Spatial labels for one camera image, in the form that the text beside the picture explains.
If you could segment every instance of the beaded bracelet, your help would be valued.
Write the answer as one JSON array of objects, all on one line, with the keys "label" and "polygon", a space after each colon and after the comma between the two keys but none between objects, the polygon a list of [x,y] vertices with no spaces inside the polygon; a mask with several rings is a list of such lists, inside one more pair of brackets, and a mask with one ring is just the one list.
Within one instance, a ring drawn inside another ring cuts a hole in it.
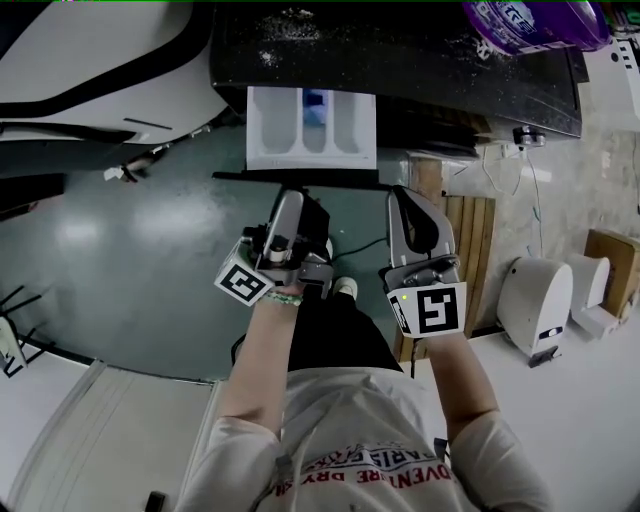
[{"label": "beaded bracelet", "polygon": [[292,306],[299,306],[302,304],[302,295],[285,295],[284,293],[276,292],[274,290],[268,291],[262,298],[274,300],[280,304],[291,304]]}]

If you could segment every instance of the purple container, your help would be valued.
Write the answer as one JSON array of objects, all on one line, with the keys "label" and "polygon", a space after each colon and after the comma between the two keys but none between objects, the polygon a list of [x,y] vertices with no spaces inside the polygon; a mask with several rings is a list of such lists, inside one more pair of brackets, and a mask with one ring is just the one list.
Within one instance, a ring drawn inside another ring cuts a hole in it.
[{"label": "purple container", "polygon": [[595,51],[611,42],[593,2],[464,2],[476,30],[498,50],[520,55],[576,46]]}]

